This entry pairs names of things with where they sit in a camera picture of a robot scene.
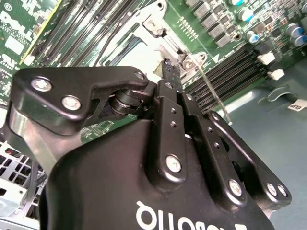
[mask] green circuit board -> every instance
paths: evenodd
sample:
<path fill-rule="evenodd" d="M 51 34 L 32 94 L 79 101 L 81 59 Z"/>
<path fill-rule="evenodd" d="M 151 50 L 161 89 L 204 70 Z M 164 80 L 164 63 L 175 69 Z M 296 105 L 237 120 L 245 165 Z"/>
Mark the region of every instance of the green circuit board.
<path fill-rule="evenodd" d="M 10 94 L 11 79 L 13 74 L 22 68 L 43 66 L 44 54 L 34 55 L 35 49 L 39 48 L 48 39 L 52 31 L 57 28 L 59 21 L 65 11 L 76 3 L 77 0 L 1 0 L 0 1 L 0 102 L 6 104 Z M 62 39 L 63 34 L 73 23 L 74 17 L 77 17 L 78 9 L 87 1 L 79 1 L 71 15 L 67 18 L 61 29 L 58 31 L 51 44 L 55 44 Z M 79 43 L 79 46 L 71 54 L 69 62 L 80 58 L 82 51 L 86 49 L 92 39 L 95 39 L 101 28 L 104 27 L 104 20 L 98 23 L 93 30 L 86 25 L 93 19 L 95 11 L 104 3 L 102 0 L 93 1 L 88 15 L 81 21 L 68 42 L 56 53 L 56 58 L 48 63 L 47 66 L 58 66 L 57 58 L 64 55 L 74 44 L 78 35 L 88 32 L 86 39 Z M 112 8 L 115 11 L 117 7 L 124 2 L 117 1 Z M 136 0 L 131 7 L 131 12 L 154 2 L 147 0 Z M 167 0 L 167 10 L 164 20 L 177 34 L 184 45 L 191 53 L 204 51 L 208 58 L 203 69 L 205 72 L 211 70 L 216 65 L 226 60 L 231 54 L 239 50 L 246 41 L 248 31 L 257 31 L 260 40 L 270 41 L 276 52 L 281 57 L 281 63 L 286 68 L 293 63 L 301 60 L 305 53 L 302 47 L 296 47 L 289 42 L 289 36 L 285 34 L 285 29 L 290 23 L 301 24 L 305 17 L 303 12 L 305 0 L 246 0 L 239 6 L 230 5 L 228 0 L 207 0 L 209 12 L 215 12 L 220 7 L 219 12 L 215 12 L 220 21 L 224 16 L 228 21 L 223 24 L 225 34 L 229 36 L 230 41 L 223 47 L 219 47 L 216 40 L 208 33 L 208 30 L 201 24 L 201 20 L 194 14 L 195 10 L 203 1 L 199 1 L 194 6 L 189 6 L 189 1 L 185 0 Z M 243 22 L 238 19 L 238 13 L 242 8 L 249 8 L 254 11 L 254 16 L 249 22 Z M 84 57 L 80 66 L 91 65 L 97 53 L 104 45 L 103 42 L 96 43 L 93 49 Z M 123 39 L 119 46 L 123 46 L 127 40 Z M 186 84 L 192 84 L 199 76 L 195 76 Z M 83 140 L 92 140 L 104 133 L 113 130 L 127 122 L 135 119 L 135 116 L 129 115 L 121 121 L 106 121 L 98 125 L 87 127 L 83 130 Z"/>

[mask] white sticker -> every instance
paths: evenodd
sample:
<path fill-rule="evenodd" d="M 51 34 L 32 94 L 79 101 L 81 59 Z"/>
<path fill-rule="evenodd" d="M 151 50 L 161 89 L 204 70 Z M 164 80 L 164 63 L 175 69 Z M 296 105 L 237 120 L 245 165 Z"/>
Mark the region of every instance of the white sticker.
<path fill-rule="evenodd" d="M 27 66 L 30 66 L 32 64 L 32 62 L 34 61 L 35 57 L 32 55 L 28 55 L 25 59 L 24 59 L 24 64 L 26 64 Z"/>
<path fill-rule="evenodd" d="M 8 40 L 6 40 L 6 43 L 4 44 L 5 47 L 8 49 L 14 51 L 16 54 L 20 55 L 21 52 L 24 49 L 24 45 L 21 44 L 19 41 L 17 41 L 12 36 L 9 36 Z"/>
<path fill-rule="evenodd" d="M 307 107 L 307 101 L 302 99 L 297 99 L 296 102 L 288 106 L 288 109 L 299 112 L 306 107 Z"/>

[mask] metal mesh grille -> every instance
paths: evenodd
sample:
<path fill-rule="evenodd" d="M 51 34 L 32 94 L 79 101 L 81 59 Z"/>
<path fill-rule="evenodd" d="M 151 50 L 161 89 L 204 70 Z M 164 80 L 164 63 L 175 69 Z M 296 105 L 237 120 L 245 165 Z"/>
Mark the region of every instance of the metal mesh grille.
<path fill-rule="evenodd" d="M 30 184 L 31 159 L 15 151 L 6 142 L 0 141 L 0 145 L 0 178 L 28 188 Z M 44 175 L 44 171 L 39 166 L 38 178 L 42 175 Z M 38 201 L 45 183 L 46 181 L 36 188 L 35 196 L 31 202 L 22 204 L 12 215 L 1 219 L 21 223 L 27 227 L 38 229 Z"/>

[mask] white label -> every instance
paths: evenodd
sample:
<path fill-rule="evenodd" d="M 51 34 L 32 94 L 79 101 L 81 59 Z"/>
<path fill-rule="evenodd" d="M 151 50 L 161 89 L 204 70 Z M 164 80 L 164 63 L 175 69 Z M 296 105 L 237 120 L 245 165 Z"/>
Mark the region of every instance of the white label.
<path fill-rule="evenodd" d="M 32 55 L 28 55 L 25 59 L 24 59 L 24 64 L 26 64 L 27 66 L 30 66 L 32 64 L 32 62 L 34 61 L 35 57 Z"/>
<path fill-rule="evenodd" d="M 24 49 L 24 45 L 21 44 L 19 41 L 17 41 L 12 36 L 9 36 L 8 40 L 6 40 L 6 43 L 4 44 L 5 47 L 8 49 L 14 51 L 16 54 L 20 55 L 21 52 Z"/>
<path fill-rule="evenodd" d="M 288 109 L 299 112 L 306 107 L 307 107 L 307 101 L 302 100 L 302 99 L 297 99 L 296 102 L 288 106 Z"/>
<path fill-rule="evenodd" d="M 205 224 L 203 222 L 196 222 L 195 224 L 187 217 L 181 217 L 178 220 L 177 224 L 174 224 L 174 217 L 172 213 L 168 213 L 168 221 L 163 219 L 163 211 L 158 210 L 158 215 L 156 212 L 149 206 L 143 204 L 141 201 L 136 202 L 136 204 L 139 206 L 137 212 L 136 212 L 136 221 L 138 222 L 139 226 L 144 230 L 153 230 L 156 229 L 158 224 L 159 230 L 166 229 L 165 227 L 169 226 L 169 230 L 174 230 L 174 226 L 177 225 L 179 230 L 183 230 L 183 225 L 185 229 L 189 230 L 224 230 L 223 228 L 218 228 L 215 225 L 209 225 L 207 228 L 205 228 Z M 151 222 L 150 223 L 144 223 L 142 219 L 142 213 L 147 212 L 151 215 Z M 246 226 L 244 224 L 235 224 L 236 230 L 247 230 Z"/>

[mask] blue capacitor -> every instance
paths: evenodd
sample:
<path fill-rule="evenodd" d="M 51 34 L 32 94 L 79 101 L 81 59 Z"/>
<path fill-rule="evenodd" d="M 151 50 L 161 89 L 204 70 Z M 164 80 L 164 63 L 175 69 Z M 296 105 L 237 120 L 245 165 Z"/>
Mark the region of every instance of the blue capacitor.
<path fill-rule="evenodd" d="M 229 0 L 229 3 L 234 6 L 239 6 L 243 3 L 243 0 Z"/>
<path fill-rule="evenodd" d="M 303 28 L 295 23 L 291 23 L 286 28 L 286 34 L 292 38 L 298 38 L 303 35 Z"/>
<path fill-rule="evenodd" d="M 307 41 L 307 36 L 302 35 L 300 37 L 291 37 L 291 43 L 294 44 L 296 47 L 302 46 Z"/>
<path fill-rule="evenodd" d="M 256 35 L 253 31 L 248 31 L 246 34 L 246 39 L 249 43 L 255 44 L 259 41 L 259 36 Z"/>
<path fill-rule="evenodd" d="M 254 11 L 244 7 L 238 12 L 238 17 L 244 22 L 249 22 L 254 16 Z"/>

